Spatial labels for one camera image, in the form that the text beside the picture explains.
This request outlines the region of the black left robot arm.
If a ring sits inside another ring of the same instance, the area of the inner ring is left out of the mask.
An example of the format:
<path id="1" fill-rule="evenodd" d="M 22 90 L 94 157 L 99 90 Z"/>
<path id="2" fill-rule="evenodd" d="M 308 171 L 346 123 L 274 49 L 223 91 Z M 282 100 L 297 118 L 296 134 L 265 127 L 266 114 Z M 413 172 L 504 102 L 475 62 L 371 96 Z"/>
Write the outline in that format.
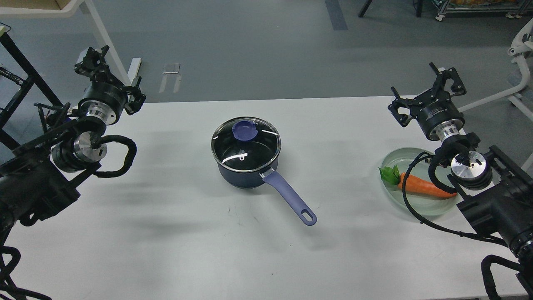
<path id="1" fill-rule="evenodd" d="M 2 300 L 48 299 L 16 286 L 11 278 L 21 259 L 17 248 L 5 245 L 12 227 L 29 227 L 57 215 L 78 200 L 78 186 L 92 175 L 117 178 L 132 166 L 135 142 L 105 131 L 122 112 L 139 112 L 145 94 L 141 77 L 127 86 L 112 74 L 105 61 L 109 49 L 89 47 L 81 53 L 74 70 L 90 80 L 82 99 L 76 106 L 36 103 L 42 135 L 17 146 L 14 157 L 1 165 Z"/>

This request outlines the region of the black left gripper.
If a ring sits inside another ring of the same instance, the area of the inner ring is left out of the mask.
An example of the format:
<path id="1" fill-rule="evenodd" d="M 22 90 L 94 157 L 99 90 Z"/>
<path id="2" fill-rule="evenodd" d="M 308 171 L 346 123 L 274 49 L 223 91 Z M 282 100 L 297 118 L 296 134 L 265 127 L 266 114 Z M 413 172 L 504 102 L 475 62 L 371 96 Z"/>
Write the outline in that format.
<path id="1" fill-rule="evenodd" d="M 141 110 L 146 96 L 140 87 L 128 87 L 114 76 L 105 61 L 109 46 L 87 48 L 80 53 L 75 73 L 92 82 L 77 105 L 82 115 L 97 117 L 105 125 L 114 125 L 122 112 L 133 115 Z"/>

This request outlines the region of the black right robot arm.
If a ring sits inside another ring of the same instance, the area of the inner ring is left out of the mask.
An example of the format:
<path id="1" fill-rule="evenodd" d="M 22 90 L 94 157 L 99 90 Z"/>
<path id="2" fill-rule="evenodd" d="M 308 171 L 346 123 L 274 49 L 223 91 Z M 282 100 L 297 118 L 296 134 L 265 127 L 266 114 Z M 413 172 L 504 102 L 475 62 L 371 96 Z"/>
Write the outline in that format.
<path id="1" fill-rule="evenodd" d="M 516 277 L 532 298 L 532 178 L 497 146 L 482 154 L 477 151 L 480 139 L 475 133 L 461 134 L 464 115 L 452 98 L 464 95 L 466 89 L 455 68 L 430 67 L 436 79 L 430 89 L 413 97 L 402 97 L 391 88 L 394 100 L 388 109 L 395 120 L 407 127 L 419 124 L 425 137 L 440 141 L 433 154 L 421 152 L 401 175 L 397 167 L 380 169 L 381 178 L 402 192 L 409 212 L 421 224 L 473 240 L 507 247 L 517 258 L 488 255 L 481 262 L 486 294 L 491 300 L 498 295 L 491 266 L 499 264 L 516 271 Z M 427 220 L 413 209 L 407 192 L 461 197 L 459 211 L 474 229 L 464 233 L 444 228 Z"/>

